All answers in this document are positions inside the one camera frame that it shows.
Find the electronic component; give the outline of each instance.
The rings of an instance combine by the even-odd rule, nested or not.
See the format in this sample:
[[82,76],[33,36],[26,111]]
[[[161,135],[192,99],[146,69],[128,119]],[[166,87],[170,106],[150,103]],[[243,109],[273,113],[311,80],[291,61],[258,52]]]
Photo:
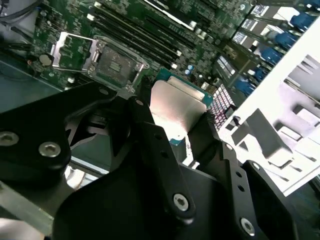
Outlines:
[[261,57],[272,65],[276,65],[284,55],[281,52],[273,49],[272,47],[268,47],[262,51]]
[[304,12],[300,12],[299,15],[291,18],[290,23],[301,31],[306,31],[315,19],[315,16],[310,16]]
[[283,32],[275,36],[274,42],[286,50],[289,50],[298,40],[299,36],[290,32]]

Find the capacitor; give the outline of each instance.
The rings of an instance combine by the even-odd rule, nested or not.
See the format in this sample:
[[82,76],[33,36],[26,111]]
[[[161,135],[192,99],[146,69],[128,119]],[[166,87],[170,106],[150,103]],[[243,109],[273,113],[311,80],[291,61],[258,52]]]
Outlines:
[[305,32],[316,18],[316,16],[310,16],[304,12],[300,12],[299,15],[295,15],[291,18],[290,23]]
[[299,36],[293,35],[289,32],[283,32],[275,36],[274,42],[279,44],[285,50],[289,50],[298,40]]
[[188,65],[188,70],[190,70],[190,71],[192,71],[193,69],[194,69],[194,66],[192,66],[192,65]]
[[197,35],[199,35],[201,32],[202,32],[202,30],[201,30],[200,28],[197,28],[197,29],[195,30],[195,34],[197,34]]
[[272,47],[267,47],[262,51],[261,57],[268,63],[276,65],[284,55],[281,52],[273,49]]
[[207,36],[207,33],[205,31],[201,32],[200,36],[205,39],[205,37]]
[[196,26],[197,26],[197,22],[195,22],[195,21],[191,21],[189,23],[189,27],[191,27],[192,29],[195,29]]

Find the screw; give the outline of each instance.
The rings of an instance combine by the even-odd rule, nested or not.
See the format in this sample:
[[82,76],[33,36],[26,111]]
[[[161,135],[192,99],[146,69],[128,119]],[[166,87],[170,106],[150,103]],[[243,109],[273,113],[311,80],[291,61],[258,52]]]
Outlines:
[[258,165],[258,164],[256,164],[255,162],[253,163],[253,166],[254,166],[256,169],[260,170],[259,165]]
[[189,202],[188,200],[186,199],[185,196],[183,196],[182,194],[180,193],[176,193],[174,196],[173,196],[173,203],[174,205],[182,212],[185,212],[188,210],[189,208]]
[[109,92],[107,90],[105,90],[104,88],[99,88],[99,92],[104,95],[109,95]]
[[48,158],[55,158],[61,153],[60,146],[55,142],[44,142],[39,146],[39,153]]
[[11,131],[0,132],[0,146],[9,147],[15,145],[19,141],[17,134]]
[[241,223],[243,230],[247,234],[249,234],[251,237],[253,237],[256,234],[254,226],[252,225],[252,223],[248,219],[243,217],[240,219],[240,223]]
[[144,105],[144,103],[143,103],[142,101],[140,101],[140,100],[136,100],[135,102],[136,102],[137,104],[141,105],[141,106]]

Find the black ram slot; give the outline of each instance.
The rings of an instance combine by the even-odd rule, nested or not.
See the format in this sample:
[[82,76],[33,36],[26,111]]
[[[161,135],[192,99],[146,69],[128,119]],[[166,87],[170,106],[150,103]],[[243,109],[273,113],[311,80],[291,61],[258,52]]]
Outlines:
[[163,65],[165,68],[167,68],[167,69],[171,68],[170,62],[163,60],[157,54],[154,54],[151,51],[148,51],[147,49],[141,47],[140,45],[138,45],[135,42],[130,41],[129,39],[125,38],[124,36],[118,35],[118,33],[116,31],[114,31],[113,29],[110,29],[107,26],[105,26],[99,22],[94,22],[93,25],[94,25],[94,27],[98,28],[102,32],[106,33],[107,35],[112,36],[113,38],[123,42],[129,48],[133,48],[133,49],[137,50],[138,52],[142,53],[143,55],[150,57],[151,59],[155,60],[159,64]]
[[131,19],[125,17],[124,15],[118,13],[116,10],[114,10],[113,8],[109,7],[108,5],[106,5],[106,4],[102,3],[102,2],[101,2],[101,9],[103,9],[103,10],[105,10],[107,12],[111,12],[118,19],[121,19],[126,24],[129,24],[132,27],[139,29],[141,32],[143,32],[144,34],[148,35],[149,37],[157,39],[157,41],[159,43],[162,43],[163,45],[168,46],[173,51],[176,52],[178,50],[177,46],[173,45],[169,40],[159,39],[159,37],[156,34],[154,34],[153,32],[148,31],[146,28],[142,27],[141,25],[139,25],[138,23],[132,21]]
[[143,39],[140,39],[138,36],[126,31],[122,28],[122,26],[118,25],[116,22],[106,21],[101,16],[97,17],[96,21],[102,25],[107,26],[110,29],[113,29],[113,31],[120,33],[121,35],[127,37],[131,41],[136,42],[137,44],[148,49],[149,51],[154,52],[157,55],[160,55],[163,59],[166,59],[167,61],[174,62],[177,58],[177,56],[173,58],[172,56],[167,55],[165,52],[161,51],[161,49],[154,47],[152,44],[149,44]]
[[207,5],[209,8],[213,10],[217,10],[218,8],[218,6],[215,5],[213,2],[211,2],[210,0],[200,0],[200,2],[204,3],[205,5]]
[[96,8],[95,9],[95,16],[99,16],[97,15],[97,13],[99,13],[100,15],[104,16],[105,18],[108,18],[109,20],[114,21],[115,23],[117,23],[118,25],[121,25],[126,31],[131,32],[133,35],[135,36],[139,36],[141,39],[144,39],[146,42],[149,42],[150,44],[154,45],[155,47],[158,47],[159,49],[161,49],[163,52],[166,52],[168,55],[172,56],[172,57],[178,57],[177,53],[169,48],[167,48],[165,45],[161,44],[160,42],[158,42],[157,40],[153,39],[152,37],[144,34],[142,31],[132,27],[131,25],[125,23],[124,21],[120,20],[119,18],[117,18],[116,16],[112,15],[111,13],[104,11],[102,9]]
[[196,45],[189,41],[188,39],[184,38],[183,36],[181,36],[179,33],[176,33],[175,31],[171,30],[170,28],[168,28],[167,26],[163,25],[161,22],[157,21],[156,19],[154,19],[153,17],[147,15],[145,17],[145,19],[152,23],[153,25],[155,25],[156,27],[158,27],[159,29],[161,29],[163,32],[165,32],[166,34],[172,36],[173,38],[175,38],[177,41],[179,41],[180,43],[188,46],[189,48],[194,49],[196,47]]

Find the metal frame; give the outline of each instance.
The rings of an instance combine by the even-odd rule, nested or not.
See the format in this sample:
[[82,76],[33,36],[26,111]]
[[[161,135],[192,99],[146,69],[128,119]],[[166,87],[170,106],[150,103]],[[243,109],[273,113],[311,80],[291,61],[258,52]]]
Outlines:
[[320,63],[319,42],[315,37],[319,33],[319,28],[320,18],[316,19],[316,21],[300,37],[282,60],[266,76],[257,89],[224,123],[219,131],[221,139],[234,147],[238,159],[241,162],[244,162],[251,156],[256,156],[255,161],[266,169],[267,173],[285,196],[288,196],[290,193],[294,192],[320,173],[320,159],[306,165],[306,162],[308,163],[310,160],[303,155],[297,156],[297,153],[294,151],[294,161],[292,166],[296,169],[300,169],[301,172],[290,166],[280,170],[273,165],[268,164],[268,161],[266,161],[259,150],[259,144],[254,138],[246,138],[245,143],[248,146],[248,151],[235,146],[231,135],[236,131],[237,127],[230,131],[227,129],[227,126],[231,123],[234,117],[239,117],[241,119],[240,124],[242,124],[256,109],[260,109],[271,123],[275,122],[275,106],[281,103],[273,100],[278,94],[279,86],[284,84],[283,82],[288,79],[287,77],[295,68],[299,67],[299,65],[301,66],[301,63],[303,63],[306,56],[311,56],[314,60]]

